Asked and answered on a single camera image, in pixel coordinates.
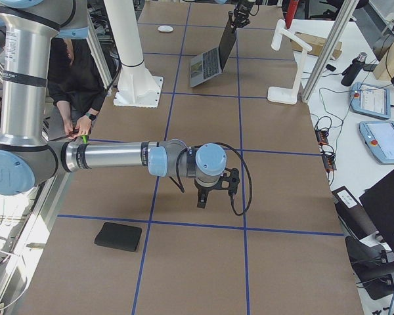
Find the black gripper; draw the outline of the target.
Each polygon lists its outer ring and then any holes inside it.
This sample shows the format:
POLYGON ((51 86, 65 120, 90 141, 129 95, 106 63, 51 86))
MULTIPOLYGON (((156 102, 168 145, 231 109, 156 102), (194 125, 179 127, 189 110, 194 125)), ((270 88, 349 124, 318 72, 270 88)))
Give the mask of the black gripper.
POLYGON ((250 12, 255 5, 255 0, 239 0, 233 11, 232 26, 243 28, 250 23, 250 12))
POLYGON ((194 185, 198 189, 198 208, 205 208, 208 200, 209 192, 212 190, 222 190, 222 183, 219 179, 215 182, 202 182, 201 180, 194 179, 194 185))

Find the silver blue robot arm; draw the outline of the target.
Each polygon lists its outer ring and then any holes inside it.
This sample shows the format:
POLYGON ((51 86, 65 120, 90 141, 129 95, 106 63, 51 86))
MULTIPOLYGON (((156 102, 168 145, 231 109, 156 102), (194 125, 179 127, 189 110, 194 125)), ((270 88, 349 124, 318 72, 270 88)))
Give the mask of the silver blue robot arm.
POLYGON ((226 181, 227 155, 218 144, 180 140, 80 144, 43 137, 52 38, 89 34, 85 1, 1 1, 6 25, 0 126, 0 194, 26 192, 51 177, 80 169, 143 166, 151 175, 194 179, 198 206, 226 181))

